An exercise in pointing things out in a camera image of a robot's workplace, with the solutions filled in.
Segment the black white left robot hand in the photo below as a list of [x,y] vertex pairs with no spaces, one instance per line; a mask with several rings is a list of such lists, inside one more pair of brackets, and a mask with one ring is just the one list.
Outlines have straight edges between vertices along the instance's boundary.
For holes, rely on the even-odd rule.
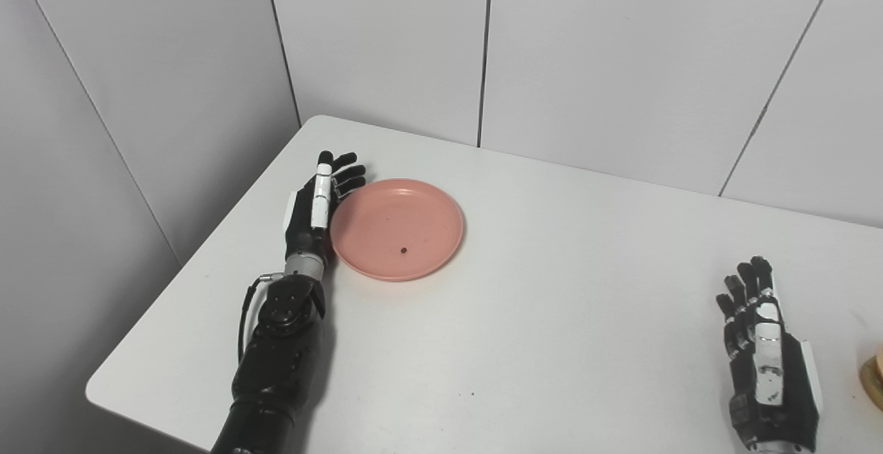
[[343,153],[335,157],[329,151],[319,154],[319,165],[329,168],[328,173],[315,174],[297,191],[295,203],[285,230],[285,258],[293,254],[315,254],[328,263],[332,253],[331,240],[327,238],[327,226],[312,227],[313,199],[318,179],[328,178],[327,219],[330,221],[335,211],[356,190],[366,185],[366,166],[357,162],[356,152]]

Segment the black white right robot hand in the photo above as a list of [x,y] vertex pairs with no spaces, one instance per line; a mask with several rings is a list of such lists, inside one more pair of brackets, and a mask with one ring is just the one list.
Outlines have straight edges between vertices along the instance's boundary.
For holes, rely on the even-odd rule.
[[823,401],[811,343],[786,327],[773,280],[761,256],[737,265],[715,301],[733,394],[731,425],[751,453],[814,453]]

